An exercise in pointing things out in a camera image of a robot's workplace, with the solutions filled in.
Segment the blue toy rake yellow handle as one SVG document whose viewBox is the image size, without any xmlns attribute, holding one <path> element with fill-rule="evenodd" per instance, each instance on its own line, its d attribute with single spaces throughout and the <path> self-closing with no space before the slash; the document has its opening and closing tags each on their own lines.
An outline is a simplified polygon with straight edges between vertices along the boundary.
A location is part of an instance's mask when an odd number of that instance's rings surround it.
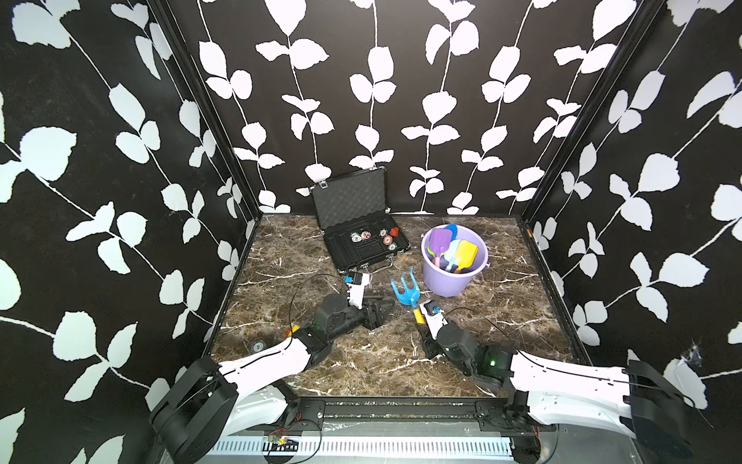
<svg viewBox="0 0 742 464">
<path fill-rule="evenodd" d="M 401 305 L 412 309 L 417 325 L 424 326 L 426 322 L 419 306 L 421 291 L 415 278 L 415 269 L 411 268 L 408 274 L 400 278 L 400 282 L 398 285 L 395 280 L 390 281 L 392 291 Z"/>
</svg>

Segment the blue toy shovel tan handle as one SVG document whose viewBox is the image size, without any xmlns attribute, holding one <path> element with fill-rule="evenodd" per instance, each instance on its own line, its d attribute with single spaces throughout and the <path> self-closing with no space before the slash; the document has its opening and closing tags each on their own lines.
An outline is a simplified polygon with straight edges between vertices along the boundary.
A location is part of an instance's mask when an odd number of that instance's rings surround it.
<svg viewBox="0 0 742 464">
<path fill-rule="evenodd" d="M 446 230 L 448 230 L 448 231 L 451 232 L 451 239 L 452 240 L 455 240 L 457 238 L 458 226 L 456 224 L 453 224 L 453 223 L 452 224 L 448 224 L 446 226 Z"/>
</svg>

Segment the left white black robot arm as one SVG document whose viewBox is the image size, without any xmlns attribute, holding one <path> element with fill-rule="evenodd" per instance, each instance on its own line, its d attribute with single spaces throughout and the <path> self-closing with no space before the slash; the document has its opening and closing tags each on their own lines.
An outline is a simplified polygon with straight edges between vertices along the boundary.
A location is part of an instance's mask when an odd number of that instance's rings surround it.
<svg viewBox="0 0 742 464">
<path fill-rule="evenodd" d="M 282 385 L 322 363 L 334 340 L 363 326 L 382 326 L 395 303 L 378 296 L 353 305 L 340 294 L 330 294 L 313 318 L 286 340 L 257 354 L 217 363 L 209 356 L 195 361 L 152 411 L 149 421 L 176 463 L 195 463 L 221 438 L 255 425 L 272 425 L 289 413 L 295 394 Z"/>
</svg>

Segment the purple toy shovel pink handle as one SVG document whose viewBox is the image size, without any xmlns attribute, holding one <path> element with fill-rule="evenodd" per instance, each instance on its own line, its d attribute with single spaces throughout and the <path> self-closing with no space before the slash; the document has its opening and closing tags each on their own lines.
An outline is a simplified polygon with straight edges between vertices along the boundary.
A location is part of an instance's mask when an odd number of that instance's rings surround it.
<svg viewBox="0 0 742 464">
<path fill-rule="evenodd" d="M 433 259 L 435 267 L 440 267 L 442 256 L 448 250 L 451 242 L 451 232 L 446 230 L 445 227 L 431 230 L 428 247 L 431 247 L 432 251 L 436 253 L 436 257 Z"/>
</svg>

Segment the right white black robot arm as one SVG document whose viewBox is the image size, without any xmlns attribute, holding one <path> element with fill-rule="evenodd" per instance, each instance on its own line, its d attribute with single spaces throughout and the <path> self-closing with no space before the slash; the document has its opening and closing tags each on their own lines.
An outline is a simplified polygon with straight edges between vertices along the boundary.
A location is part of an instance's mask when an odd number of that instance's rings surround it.
<svg viewBox="0 0 742 464">
<path fill-rule="evenodd" d="M 659 457 L 693 455 L 686 419 L 694 402 L 647 363 L 588 367 L 485 345 L 442 314 L 417 316 L 415 326 L 427 356 L 442 355 L 479 388 L 504 394 L 485 416 L 496 425 L 578 425 L 635 439 Z"/>
</svg>

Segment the light blue toy shovel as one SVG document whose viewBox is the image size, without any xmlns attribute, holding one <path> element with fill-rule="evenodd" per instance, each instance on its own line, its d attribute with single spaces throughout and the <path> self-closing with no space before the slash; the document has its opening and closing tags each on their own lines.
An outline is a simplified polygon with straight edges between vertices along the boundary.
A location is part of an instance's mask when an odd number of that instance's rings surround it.
<svg viewBox="0 0 742 464">
<path fill-rule="evenodd" d="M 446 265 L 446 268 L 444 270 L 446 272 L 451 272 L 453 267 L 456 265 L 456 254 L 460 247 L 461 240 L 453 240 L 446 253 L 444 254 L 444 259 L 446 259 L 446 262 L 448 263 Z"/>
</svg>

